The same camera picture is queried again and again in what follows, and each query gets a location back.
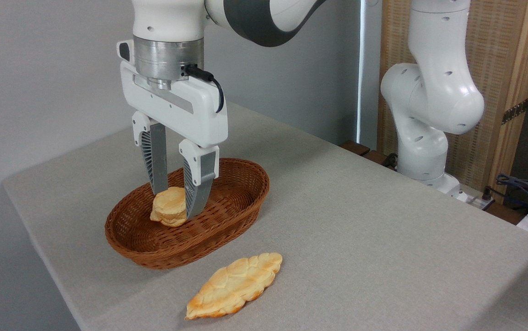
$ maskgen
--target hinge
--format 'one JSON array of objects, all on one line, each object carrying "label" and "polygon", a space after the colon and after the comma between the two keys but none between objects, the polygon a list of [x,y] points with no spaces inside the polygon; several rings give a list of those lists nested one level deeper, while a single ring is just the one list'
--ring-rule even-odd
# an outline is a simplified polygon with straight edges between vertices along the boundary
[{"label": "hinge", "polygon": [[519,103],[518,105],[515,105],[511,109],[505,111],[505,113],[503,113],[503,121],[501,122],[501,124],[503,125],[509,122],[510,120],[514,119],[515,117],[526,111],[527,109],[528,98],[526,100],[523,100],[522,103]]}]

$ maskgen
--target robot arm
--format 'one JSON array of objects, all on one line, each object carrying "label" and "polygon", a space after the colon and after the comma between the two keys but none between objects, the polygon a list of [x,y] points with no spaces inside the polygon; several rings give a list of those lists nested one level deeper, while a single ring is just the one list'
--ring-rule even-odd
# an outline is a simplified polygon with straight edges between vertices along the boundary
[{"label": "robot arm", "polygon": [[133,39],[117,44],[121,82],[154,193],[166,190],[165,128],[184,136],[186,215],[199,214],[218,177],[228,136],[220,84],[203,71],[205,26],[215,23],[261,46],[280,46],[325,0],[133,0]]},{"label": "robot arm", "polygon": [[380,86],[397,129],[398,171],[453,197],[459,183],[444,172],[444,132],[474,128],[485,104],[466,63],[469,7],[470,0],[412,0],[407,43],[417,64],[394,65]]}]

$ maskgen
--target oval basket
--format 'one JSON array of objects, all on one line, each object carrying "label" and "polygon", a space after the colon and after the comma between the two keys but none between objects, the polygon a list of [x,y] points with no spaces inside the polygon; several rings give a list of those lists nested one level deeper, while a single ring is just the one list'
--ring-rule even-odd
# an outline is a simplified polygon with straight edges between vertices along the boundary
[{"label": "oval basket", "polygon": [[[168,175],[169,186],[184,187],[182,168]],[[155,195],[150,184],[121,199],[104,225],[107,241],[119,254],[152,269],[183,266],[236,239],[254,223],[270,188],[258,164],[221,159],[219,178],[201,214],[178,228],[150,220]]]}]

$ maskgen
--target bread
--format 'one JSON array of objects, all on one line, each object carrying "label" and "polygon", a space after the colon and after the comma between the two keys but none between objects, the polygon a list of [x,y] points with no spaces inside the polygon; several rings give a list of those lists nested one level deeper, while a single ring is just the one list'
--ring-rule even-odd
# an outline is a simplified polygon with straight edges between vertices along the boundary
[{"label": "bread", "polygon": [[186,201],[184,188],[169,187],[155,195],[150,220],[161,222],[172,228],[186,222]]},{"label": "bread", "polygon": [[238,312],[246,301],[257,299],[281,269],[279,253],[240,258],[217,270],[186,306],[186,320],[216,318]]}]

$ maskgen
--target gray tablecloth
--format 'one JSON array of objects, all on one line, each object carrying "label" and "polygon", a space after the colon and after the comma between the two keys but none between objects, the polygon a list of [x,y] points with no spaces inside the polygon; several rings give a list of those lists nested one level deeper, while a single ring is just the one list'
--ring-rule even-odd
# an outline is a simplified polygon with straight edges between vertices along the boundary
[{"label": "gray tablecloth", "polygon": [[[528,330],[528,233],[394,171],[236,105],[222,157],[270,176],[257,222],[207,257],[155,271],[104,237],[109,211],[147,182],[130,130],[5,181],[83,331]],[[170,170],[182,164],[169,132]],[[184,321],[213,272],[277,251],[262,297]]]}]

